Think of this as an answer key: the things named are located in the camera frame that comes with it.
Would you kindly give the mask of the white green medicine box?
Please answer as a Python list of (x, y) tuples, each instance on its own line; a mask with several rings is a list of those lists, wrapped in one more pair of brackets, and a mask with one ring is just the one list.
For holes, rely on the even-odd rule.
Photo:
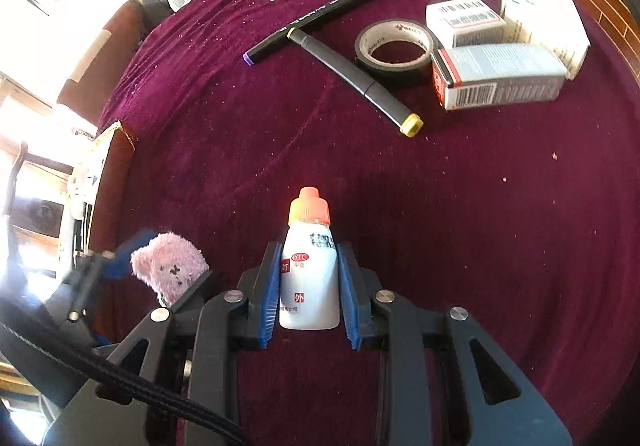
[(584, 24), (573, 0), (501, 0), (506, 22), (503, 42), (522, 42), (551, 50), (574, 80), (590, 47)]

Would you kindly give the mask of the black tape roll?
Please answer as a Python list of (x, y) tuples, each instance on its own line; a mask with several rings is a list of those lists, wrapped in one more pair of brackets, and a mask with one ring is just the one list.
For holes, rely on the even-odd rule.
[(356, 60), (363, 70), (397, 84), (427, 82), (438, 48), (437, 38), (425, 25), (408, 19), (370, 24), (354, 44)]

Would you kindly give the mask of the maroon velvet tablecloth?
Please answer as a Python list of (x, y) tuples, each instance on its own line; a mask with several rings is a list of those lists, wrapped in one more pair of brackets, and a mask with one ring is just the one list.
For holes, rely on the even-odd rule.
[[(637, 444), (639, 86), (620, 52), (586, 19), (552, 102), (447, 112), (429, 83), (391, 83), (423, 119), (410, 139), (296, 46), (243, 61), (327, 1), (194, 0), (149, 34), (100, 117), (138, 140), (119, 238), (178, 233), (232, 287), (314, 186), (360, 265), (416, 305), (467, 308), (576, 444)], [(440, 1), (376, 0), (318, 37), (352, 57), (366, 26)]]

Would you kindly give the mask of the orange cap white bottle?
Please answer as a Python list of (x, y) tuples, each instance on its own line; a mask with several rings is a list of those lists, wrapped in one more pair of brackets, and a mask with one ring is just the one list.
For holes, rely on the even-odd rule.
[(290, 205), (280, 264), (279, 323), (288, 330), (331, 330), (340, 324), (337, 250), (329, 204), (303, 187)]

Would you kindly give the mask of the pink plush toy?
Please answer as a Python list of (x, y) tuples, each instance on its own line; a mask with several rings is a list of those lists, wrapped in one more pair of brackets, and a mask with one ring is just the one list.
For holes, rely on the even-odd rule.
[(202, 252), (172, 232), (161, 233), (130, 256), (132, 272), (157, 295), (160, 305), (171, 307), (209, 270)]

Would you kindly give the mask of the dark wooden chair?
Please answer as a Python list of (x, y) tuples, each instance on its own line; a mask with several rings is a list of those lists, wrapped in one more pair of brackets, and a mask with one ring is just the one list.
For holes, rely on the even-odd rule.
[(1, 283), (23, 290), (54, 278), (67, 178), (73, 169), (1, 140)]

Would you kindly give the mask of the yellow end black marker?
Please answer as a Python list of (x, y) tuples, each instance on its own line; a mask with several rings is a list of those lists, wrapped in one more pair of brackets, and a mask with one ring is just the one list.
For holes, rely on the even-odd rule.
[(340, 76), (360, 96), (366, 98), (378, 111), (386, 115), (402, 135), (413, 138), (420, 132), (423, 127), (421, 117), (411, 112), (372, 76), (360, 70), (355, 63), (350, 62), (314, 36), (304, 33), (300, 28), (290, 28), (288, 39)]

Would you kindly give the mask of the purple end black marker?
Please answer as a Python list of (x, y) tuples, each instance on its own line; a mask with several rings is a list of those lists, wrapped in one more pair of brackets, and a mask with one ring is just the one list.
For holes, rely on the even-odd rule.
[(331, 0), (290, 23), (284, 24), (278, 28), (277, 31), (272, 32), (252, 48), (246, 50), (244, 54), (242, 54), (242, 59), (249, 66), (255, 65), (288, 43), (288, 31), (291, 30), (291, 28), (301, 28), (303, 31), (312, 31), (315, 28), (321, 28), (333, 19), (344, 16), (346, 13), (368, 2), (374, 1), (375, 0)]

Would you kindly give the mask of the silver barcode medicine box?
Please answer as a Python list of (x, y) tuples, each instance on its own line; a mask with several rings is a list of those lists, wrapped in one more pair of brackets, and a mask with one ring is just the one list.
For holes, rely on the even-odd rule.
[(498, 44), (506, 29), (506, 21), (482, 0), (429, 4), (425, 23), (442, 48)]

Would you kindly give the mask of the gold rimmed white tray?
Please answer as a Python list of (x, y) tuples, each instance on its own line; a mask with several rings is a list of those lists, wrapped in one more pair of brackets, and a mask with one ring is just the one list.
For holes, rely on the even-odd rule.
[(79, 228), (79, 252), (116, 247), (122, 199), (136, 146), (134, 132), (115, 122), (96, 137), (70, 176), (66, 207)]

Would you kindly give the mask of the red white medicine box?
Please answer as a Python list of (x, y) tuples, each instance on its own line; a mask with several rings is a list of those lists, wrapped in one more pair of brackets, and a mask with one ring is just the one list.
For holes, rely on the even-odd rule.
[(432, 69), (447, 111), (552, 101), (567, 76), (552, 51), (528, 44), (442, 48), (432, 54)]

